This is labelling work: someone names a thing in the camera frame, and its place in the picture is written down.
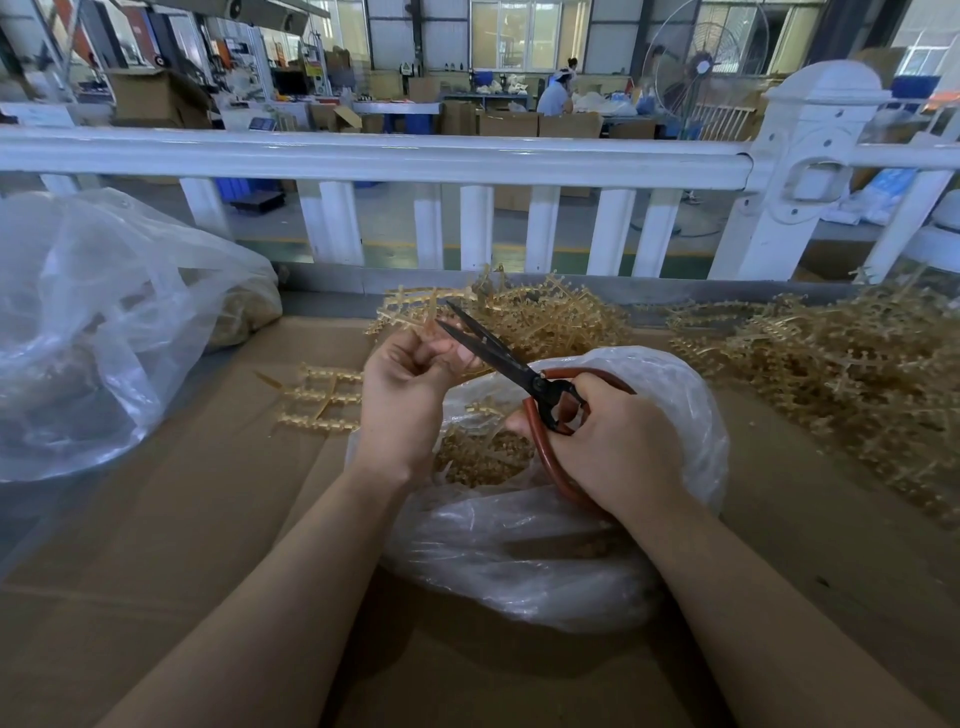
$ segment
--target plastic bag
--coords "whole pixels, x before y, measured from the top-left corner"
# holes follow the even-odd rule
[[[129,195],[0,201],[0,481],[143,440],[204,349],[280,315],[270,261]]]
[[[719,511],[727,432],[706,383],[684,362],[644,347],[608,347],[531,366],[605,369],[655,401],[683,441],[686,489]],[[499,374],[454,387],[444,400],[441,437],[454,424],[483,425],[487,416],[468,413],[468,404],[492,398],[509,409],[526,396]],[[348,461],[358,437],[350,435]],[[500,484],[468,488],[436,474],[401,508],[383,564],[511,619],[567,632],[635,627],[660,595],[656,570],[626,532],[563,498],[536,457],[527,470]]]

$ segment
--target person's left hand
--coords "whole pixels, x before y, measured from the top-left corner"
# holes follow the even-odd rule
[[[353,465],[396,486],[429,476],[444,395],[476,364],[473,354],[439,327],[390,335],[364,367]]]

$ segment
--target person's right arm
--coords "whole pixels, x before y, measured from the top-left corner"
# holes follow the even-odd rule
[[[631,533],[680,604],[745,728],[946,726],[683,488],[676,430],[649,400],[592,375],[561,465]],[[508,427],[529,436],[521,412]]]

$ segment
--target person's left arm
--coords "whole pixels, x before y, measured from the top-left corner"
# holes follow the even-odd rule
[[[389,337],[364,370],[356,458],[101,728],[316,726],[396,512],[430,471],[444,395],[471,359],[449,338]]]

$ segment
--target green floor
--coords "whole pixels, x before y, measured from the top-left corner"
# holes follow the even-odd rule
[[[276,262],[313,262],[306,242],[298,241],[237,241],[251,250]],[[634,268],[634,254],[626,253],[620,263],[620,276],[629,276]],[[566,275],[582,275],[587,272],[589,251],[560,250],[553,254],[553,269]],[[417,248],[412,243],[364,244],[364,261],[371,268],[416,268]],[[493,267],[503,264],[508,273],[522,273],[524,249],[519,245],[494,245]],[[662,278],[705,279],[712,258],[707,255],[668,255],[663,262]],[[444,268],[460,270],[460,248],[444,247]]]

